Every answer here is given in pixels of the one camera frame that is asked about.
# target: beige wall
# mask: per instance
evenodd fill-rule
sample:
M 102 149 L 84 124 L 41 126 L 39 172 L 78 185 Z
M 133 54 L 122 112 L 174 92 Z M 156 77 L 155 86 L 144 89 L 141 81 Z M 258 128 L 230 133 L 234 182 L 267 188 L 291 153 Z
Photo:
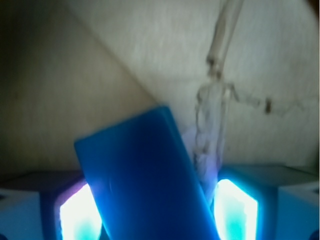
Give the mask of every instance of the beige wall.
M 209 81 L 206 56 L 219 0 L 67 2 L 170 105 L 181 133 L 194 125 L 198 87 Z M 244 0 L 224 75 L 262 101 L 259 108 L 231 103 L 226 162 L 311 165 L 319 158 L 319 19 L 307 1 Z M 273 102 L 270 115 L 266 98 Z
M 77 169 L 76 138 L 168 103 L 181 133 L 208 81 L 217 0 L 2 1 L 0 173 Z M 319 27 L 303 0 L 245 0 L 225 63 L 283 116 L 231 103 L 225 162 L 319 156 Z
M 0 173 L 77 169 L 76 138 L 155 104 L 68 10 L 46 7 L 38 26 L 28 8 L 23 19 L 17 20 L 17 8 L 8 17 L 18 31 L 24 25 L 33 33 L 15 56 L 7 55 L 12 66 L 2 71 Z

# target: blue plastic piece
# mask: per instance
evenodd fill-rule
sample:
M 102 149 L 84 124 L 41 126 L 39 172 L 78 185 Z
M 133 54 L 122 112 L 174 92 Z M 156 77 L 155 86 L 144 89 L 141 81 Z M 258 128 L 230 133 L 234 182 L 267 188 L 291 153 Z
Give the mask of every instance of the blue plastic piece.
M 219 239 L 168 107 L 149 110 L 74 146 L 110 239 Z

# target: blue light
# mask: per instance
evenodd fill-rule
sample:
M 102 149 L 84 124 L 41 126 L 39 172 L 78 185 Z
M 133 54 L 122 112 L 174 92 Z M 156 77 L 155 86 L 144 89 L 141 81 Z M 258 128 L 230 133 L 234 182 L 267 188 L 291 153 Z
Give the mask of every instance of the blue light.
M 213 214 L 221 240 L 255 240 L 258 202 L 228 179 L 220 180 Z
M 88 184 L 60 207 L 63 240 L 98 240 L 102 220 Z

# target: blue block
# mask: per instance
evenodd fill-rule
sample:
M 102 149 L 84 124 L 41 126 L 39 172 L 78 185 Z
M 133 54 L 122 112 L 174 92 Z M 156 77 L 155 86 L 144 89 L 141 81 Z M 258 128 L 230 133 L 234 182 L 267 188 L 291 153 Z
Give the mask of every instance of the blue block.
M 111 239 L 219 239 L 168 107 L 108 127 L 74 147 Z

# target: glowing light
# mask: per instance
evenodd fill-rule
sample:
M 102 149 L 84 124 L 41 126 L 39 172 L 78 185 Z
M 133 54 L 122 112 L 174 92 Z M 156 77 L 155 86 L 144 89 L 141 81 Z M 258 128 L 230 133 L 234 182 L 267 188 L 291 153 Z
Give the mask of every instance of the glowing light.
M 63 240 L 98 240 L 102 220 L 88 184 L 60 207 Z
M 254 240 L 258 202 L 228 179 L 216 187 L 213 214 L 221 240 Z

